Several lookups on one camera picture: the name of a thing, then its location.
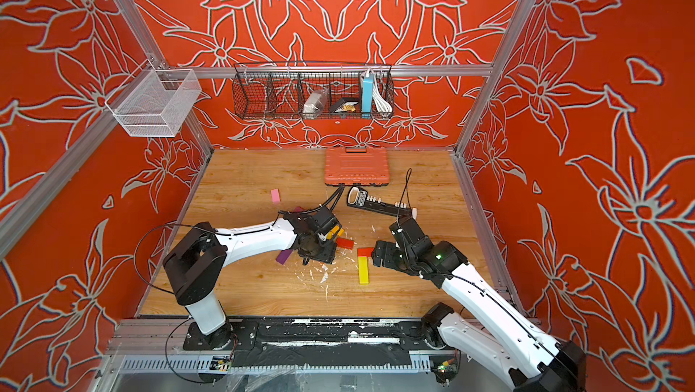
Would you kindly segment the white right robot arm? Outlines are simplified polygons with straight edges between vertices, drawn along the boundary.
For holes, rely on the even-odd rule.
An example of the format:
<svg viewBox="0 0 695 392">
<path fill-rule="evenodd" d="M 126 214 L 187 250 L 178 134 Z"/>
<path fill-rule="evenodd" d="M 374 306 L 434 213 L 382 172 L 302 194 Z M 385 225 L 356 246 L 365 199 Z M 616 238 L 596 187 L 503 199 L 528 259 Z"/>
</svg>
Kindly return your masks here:
<svg viewBox="0 0 695 392">
<path fill-rule="evenodd" d="M 583 391 L 586 352 L 558 341 L 519 313 L 481 277 L 468 258 L 448 242 L 421 254 L 379 241 L 373 264 L 433 283 L 479 321 L 467 323 L 454 308 L 438 303 L 422 318 L 425 342 L 461 351 L 512 391 Z"/>
</svg>

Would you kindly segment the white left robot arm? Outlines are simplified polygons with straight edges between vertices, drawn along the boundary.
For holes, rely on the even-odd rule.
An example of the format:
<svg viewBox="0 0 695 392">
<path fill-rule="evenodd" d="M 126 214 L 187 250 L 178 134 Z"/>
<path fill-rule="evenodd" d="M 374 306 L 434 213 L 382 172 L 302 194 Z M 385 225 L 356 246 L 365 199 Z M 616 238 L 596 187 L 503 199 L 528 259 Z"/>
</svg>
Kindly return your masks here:
<svg viewBox="0 0 695 392">
<path fill-rule="evenodd" d="M 184 307 L 206 338 L 232 333 L 215 287 L 226 267 L 271 252 L 297 253 L 304 261 L 330 264 L 343 229 L 329 211 L 280 212 L 275 220 L 241 228 L 190 228 L 169 252 L 163 267 L 177 304 Z"/>
</svg>

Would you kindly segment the lime yellow long block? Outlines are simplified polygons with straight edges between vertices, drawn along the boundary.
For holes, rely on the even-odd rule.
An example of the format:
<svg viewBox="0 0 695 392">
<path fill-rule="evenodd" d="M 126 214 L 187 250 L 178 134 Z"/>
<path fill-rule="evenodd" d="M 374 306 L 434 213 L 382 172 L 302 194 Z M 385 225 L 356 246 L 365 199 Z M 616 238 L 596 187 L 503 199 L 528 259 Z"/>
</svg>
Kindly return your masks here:
<svg viewBox="0 0 695 392">
<path fill-rule="evenodd" d="M 358 258 L 358 281 L 361 285 L 369 284 L 368 259 L 367 256 Z"/>
</svg>

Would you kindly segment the dark purple block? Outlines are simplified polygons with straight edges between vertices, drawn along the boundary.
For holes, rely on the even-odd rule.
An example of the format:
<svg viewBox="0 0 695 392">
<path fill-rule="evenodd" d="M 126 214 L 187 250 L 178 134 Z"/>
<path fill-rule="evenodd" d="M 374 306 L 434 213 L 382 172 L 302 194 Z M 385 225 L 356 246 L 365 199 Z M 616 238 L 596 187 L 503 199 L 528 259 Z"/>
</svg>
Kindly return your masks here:
<svg viewBox="0 0 695 392">
<path fill-rule="evenodd" d="M 291 257 L 292 253 L 293 250 L 291 249 L 280 251 L 278 256 L 276 256 L 275 261 L 280 265 L 285 265 Z"/>
</svg>

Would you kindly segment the red cube block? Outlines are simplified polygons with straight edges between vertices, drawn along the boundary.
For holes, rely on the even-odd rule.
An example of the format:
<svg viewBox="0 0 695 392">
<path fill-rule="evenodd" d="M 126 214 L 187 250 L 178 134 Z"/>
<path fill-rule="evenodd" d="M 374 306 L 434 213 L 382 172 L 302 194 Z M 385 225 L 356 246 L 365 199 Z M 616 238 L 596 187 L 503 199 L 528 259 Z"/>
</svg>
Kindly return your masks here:
<svg viewBox="0 0 695 392">
<path fill-rule="evenodd" d="M 374 247 L 360 247 L 358 249 L 358 257 L 371 257 L 374 250 Z"/>
</svg>

